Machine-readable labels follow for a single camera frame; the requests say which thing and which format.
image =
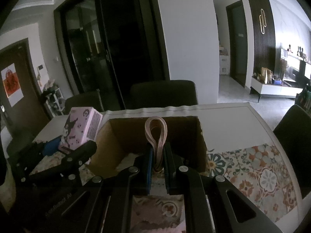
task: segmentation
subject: pink box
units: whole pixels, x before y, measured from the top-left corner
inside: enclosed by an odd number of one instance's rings
[[[96,140],[103,115],[93,107],[73,107],[67,118],[59,150],[70,154],[85,142]]]

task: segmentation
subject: pink strap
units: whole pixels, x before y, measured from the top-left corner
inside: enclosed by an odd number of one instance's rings
[[[158,143],[154,140],[151,131],[159,127],[161,129],[161,134]],[[166,141],[167,136],[167,125],[166,122],[161,117],[149,117],[145,123],[145,135],[148,142],[153,147],[153,170],[155,172],[161,172],[163,169],[163,146]]]

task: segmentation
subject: tiled floor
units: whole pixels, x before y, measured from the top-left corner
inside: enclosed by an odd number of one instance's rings
[[[219,76],[218,103],[245,103],[251,106],[261,115],[269,127],[274,128],[281,121],[288,109],[294,104],[290,98],[261,97],[250,95],[240,84],[228,75]]]

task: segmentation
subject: striped wall panel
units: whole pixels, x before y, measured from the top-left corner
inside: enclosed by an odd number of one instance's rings
[[[269,0],[248,0],[251,7],[252,21],[254,27],[254,72],[261,71],[266,67],[274,72],[275,67],[275,30],[272,10]],[[264,10],[266,17],[266,27],[262,34],[259,15]]]

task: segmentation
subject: ceiling vent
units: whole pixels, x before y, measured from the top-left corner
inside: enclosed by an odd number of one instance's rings
[[[19,0],[13,10],[19,10],[22,8],[32,7],[32,6],[40,6],[40,5],[53,5],[54,0]]]

